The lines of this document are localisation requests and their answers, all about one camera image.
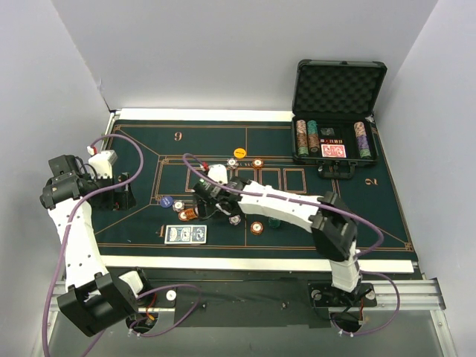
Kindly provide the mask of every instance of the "green felt mat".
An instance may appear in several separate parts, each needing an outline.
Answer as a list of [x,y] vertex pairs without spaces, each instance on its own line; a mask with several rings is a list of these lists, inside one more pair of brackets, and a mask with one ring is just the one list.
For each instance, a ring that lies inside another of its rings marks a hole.
[[[112,132],[136,140],[144,152],[144,170],[132,184],[137,206],[127,212],[94,212],[93,224],[100,253],[106,255],[154,257],[234,257],[234,258],[317,258],[309,233],[282,222],[278,229],[268,226],[267,218],[248,215],[238,226],[227,219],[198,220],[208,226],[207,244],[201,246],[164,245],[162,226],[183,224],[172,208],[159,205],[162,196],[172,196],[193,204],[190,189],[197,178],[183,165],[181,156],[190,152],[209,164],[225,164],[236,148],[247,150],[238,170],[229,173],[280,190],[299,194],[322,195],[337,192],[350,210],[370,220],[385,233],[385,242],[370,259],[417,260],[395,188],[373,128],[380,153],[374,167],[357,168],[349,181],[318,177],[317,167],[297,165],[291,159],[290,123],[216,122],[216,121],[143,121],[118,120]],[[109,147],[118,154],[114,170],[134,173],[138,155],[121,139]],[[251,166],[253,158],[265,162],[262,170]],[[250,224],[259,221],[264,232],[255,236]],[[373,244],[376,234],[360,225],[358,247]]]

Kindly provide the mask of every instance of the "number 2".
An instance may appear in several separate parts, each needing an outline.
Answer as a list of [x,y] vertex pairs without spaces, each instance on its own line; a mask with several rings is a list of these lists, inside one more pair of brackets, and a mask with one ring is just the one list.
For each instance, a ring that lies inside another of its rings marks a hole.
[[376,178],[366,178],[365,179],[365,184],[374,184],[376,186],[378,185]]

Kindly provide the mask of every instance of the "open case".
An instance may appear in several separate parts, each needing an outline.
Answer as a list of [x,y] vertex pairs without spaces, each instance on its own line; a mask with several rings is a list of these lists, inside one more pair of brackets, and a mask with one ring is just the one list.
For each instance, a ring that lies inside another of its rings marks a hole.
[[[366,118],[373,115],[387,73],[385,64],[304,59],[297,69],[292,104],[293,159],[300,164],[317,164],[323,179],[351,179],[357,166],[375,164],[379,154]],[[301,147],[304,123],[307,152]],[[310,150],[307,135],[312,127],[317,127],[317,136],[313,136]]]

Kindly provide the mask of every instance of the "white wall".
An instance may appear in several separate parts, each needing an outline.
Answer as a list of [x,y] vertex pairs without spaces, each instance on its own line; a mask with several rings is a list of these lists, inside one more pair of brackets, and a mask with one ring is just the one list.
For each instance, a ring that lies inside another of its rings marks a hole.
[[460,356],[474,356],[476,1],[440,0],[379,129],[423,271],[438,277]]
[[0,2],[0,356],[29,356],[60,246],[48,159],[84,156],[109,113],[50,1]]
[[304,58],[381,60],[386,86],[437,2],[53,1],[113,109],[290,109]]

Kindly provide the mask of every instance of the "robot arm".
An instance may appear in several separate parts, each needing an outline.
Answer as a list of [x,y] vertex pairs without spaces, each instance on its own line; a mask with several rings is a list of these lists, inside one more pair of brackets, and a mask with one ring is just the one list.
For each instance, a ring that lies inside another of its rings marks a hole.
[[[89,159],[94,175],[81,172],[76,158],[62,155],[49,161],[54,177],[43,188],[40,202],[57,227],[62,240],[71,210],[77,200],[115,181],[125,181],[124,173],[114,178],[114,151],[102,151]],[[76,212],[65,251],[67,292],[58,297],[61,312],[87,336],[95,335],[134,314],[138,310],[136,297],[149,289],[141,270],[129,271],[120,277],[110,275],[101,260],[91,223],[92,209],[127,210],[135,205],[131,187],[109,190],[84,202]]]
[[207,210],[209,207],[217,208],[229,216],[241,213],[260,214],[301,227],[312,235],[316,251],[330,261],[332,285],[345,292],[356,290],[360,280],[360,268],[355,258],[357,223],[329,210],[269,197],[278,195],[305,202],[320,202],[322,205],[348,211],[336,193],[328,192],[324,196],[299,196],[236,176],[228,181],[226,167],[223,165],[210,166],[207,175],[217,182],[216,178],[220,178],[227,187],[248,193],[262,193],[263,196],[237,195],[200,180],[193,188],[199,217],[210,216]]

